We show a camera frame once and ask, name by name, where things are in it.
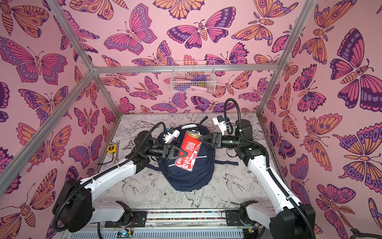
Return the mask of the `red paper pack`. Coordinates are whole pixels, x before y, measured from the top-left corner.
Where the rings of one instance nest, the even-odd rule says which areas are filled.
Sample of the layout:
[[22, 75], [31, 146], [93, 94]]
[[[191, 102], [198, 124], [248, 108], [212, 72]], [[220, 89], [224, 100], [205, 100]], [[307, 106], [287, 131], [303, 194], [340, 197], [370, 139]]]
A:
[[196, 159], [198, 157], [199, 151], [201, 149], [202, 143], [199, 141], [199, 138], [202, 135], [196, 132], [187, 130], [185, 137], [183, 139], [181, 150], [184, 153], [180, 152], [180, 158], [175, 162], [175, 166], [183, 170], [192, 172]]

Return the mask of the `navy blue student backpack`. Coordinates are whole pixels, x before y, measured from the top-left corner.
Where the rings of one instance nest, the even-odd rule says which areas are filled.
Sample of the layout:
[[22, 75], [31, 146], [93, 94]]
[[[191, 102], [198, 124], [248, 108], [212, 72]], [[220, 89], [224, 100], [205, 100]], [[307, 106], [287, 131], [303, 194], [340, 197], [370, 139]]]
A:
[[[180, 149], [180, 152], [184, 153], [181, 150], [181, 145], [185, 137], [186, 131], [192, 131], [199, 133], [200, 135], [209, 134], [210, 131], [207, 127], [202, 124], [185, 124], [178, 126], [175, 129], [180, 131], [180, 136], [178, 138], [179, 144], [176, 145]], [[160, 144], [165, 144], [163, 140], [164, 133], [161, 133], [158, 137]], [[147, 167], [158, 172], [162, 172], [166, 180], [170, 185], [177, 191], [181, 192], [191, 192], [194, 190], [200, 190], [204, 186], [208, 185], [212, 179], [215, 165], [233, 165], [237, 166], [238, 162], [232, 161], [220, 161], [215, 159], [215, 149], [208, 147], [207, 145], [202, 144], [199, 151], [198, 157], [196, 159], [194, 168], [192, 172], [183, 170], [175, 166], [177, 158], [160, 158], [156, 157], [158, 166], [155, 167], [151, 164], [148, 164]]]

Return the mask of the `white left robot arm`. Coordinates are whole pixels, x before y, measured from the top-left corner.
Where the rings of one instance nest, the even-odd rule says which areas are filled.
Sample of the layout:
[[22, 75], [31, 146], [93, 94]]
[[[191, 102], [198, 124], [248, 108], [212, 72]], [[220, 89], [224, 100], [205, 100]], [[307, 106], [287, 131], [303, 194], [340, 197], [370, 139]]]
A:
[[175, 159], [174, 152], [178, 147], [171, 144], [171, 141], [180, 136], [179, 130], [173, 127], [165, 129], [163, 144], [151, 135], [157, 127], [164, 125], [159, 122], [149, 131], [140, 132], [134, 139], [135, 147], [122, 162], [83, 180], [70, 179], [65, 182], [52, 209], [53, 231], [77, 232], [87, 224], [94, 223], [97, 211], [93, 205], [95, 199], [119, 181], [147, 167], [150, 156]]

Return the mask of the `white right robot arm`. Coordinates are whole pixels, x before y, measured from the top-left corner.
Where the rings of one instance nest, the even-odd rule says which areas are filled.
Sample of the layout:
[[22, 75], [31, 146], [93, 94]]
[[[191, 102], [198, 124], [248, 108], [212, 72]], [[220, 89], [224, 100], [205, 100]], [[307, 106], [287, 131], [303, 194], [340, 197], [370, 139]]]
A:
[[315, 210], [311, 205], [303, 204], [278, 176], [270, 164], [268, 150], [253, 140], [250, 123], [242, 125], [241, 110], [234, 99], [225, 101], [224, 112], [229, 103], [234, 104], [237, 110], [235, 126], [224, 113], [216, 122], [223, 130], [227, 129], [228, 134], [214, 132], [200, 137], [199, 141], [211, 148], [234, 149], [265, 189], [273, 210], [263, 209], [257, 203], [247, 203], [241, 207], [246, 218], [268, 229], [274, 239], [314, 239]]

